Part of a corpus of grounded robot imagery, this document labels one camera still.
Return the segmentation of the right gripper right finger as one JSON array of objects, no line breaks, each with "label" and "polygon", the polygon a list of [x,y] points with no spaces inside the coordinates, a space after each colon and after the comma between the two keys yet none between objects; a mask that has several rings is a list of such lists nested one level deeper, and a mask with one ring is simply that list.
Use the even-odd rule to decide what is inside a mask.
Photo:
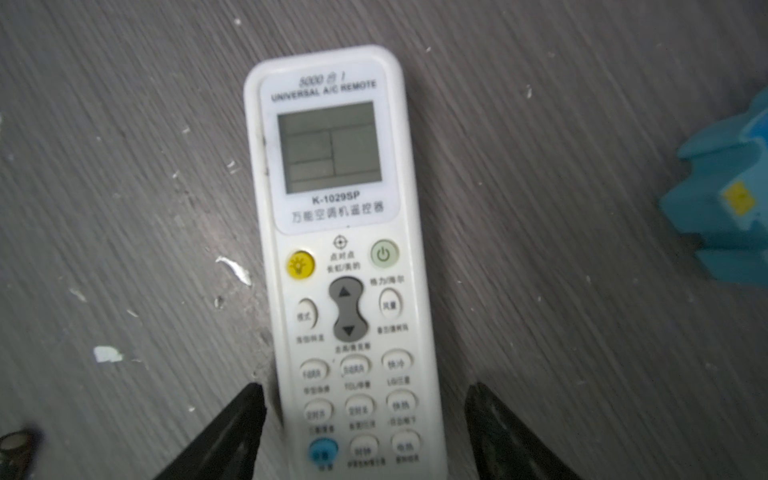
[{"label": "right gripper right finger", "polygon": [[468,388],[464,413],[481,479],[581,479],[485,384]]}]

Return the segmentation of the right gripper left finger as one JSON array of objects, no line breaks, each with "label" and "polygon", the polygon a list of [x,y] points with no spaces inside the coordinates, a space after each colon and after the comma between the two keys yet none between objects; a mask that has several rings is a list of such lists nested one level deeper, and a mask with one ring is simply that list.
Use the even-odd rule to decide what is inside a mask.
[{"label": "right gripper left finger", "polygon": [[266,421],[263,387],[247,384],[157,480],[252,480]]}]

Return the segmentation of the white remote control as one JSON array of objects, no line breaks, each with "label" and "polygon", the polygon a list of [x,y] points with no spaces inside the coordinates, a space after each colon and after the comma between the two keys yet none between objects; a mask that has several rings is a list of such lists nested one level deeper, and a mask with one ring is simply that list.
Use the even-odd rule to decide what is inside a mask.
[{"label": "white remote control", "polygon": [[377,45],[259,63],[244,106],[293,479],[444,479],[404,74]]}]

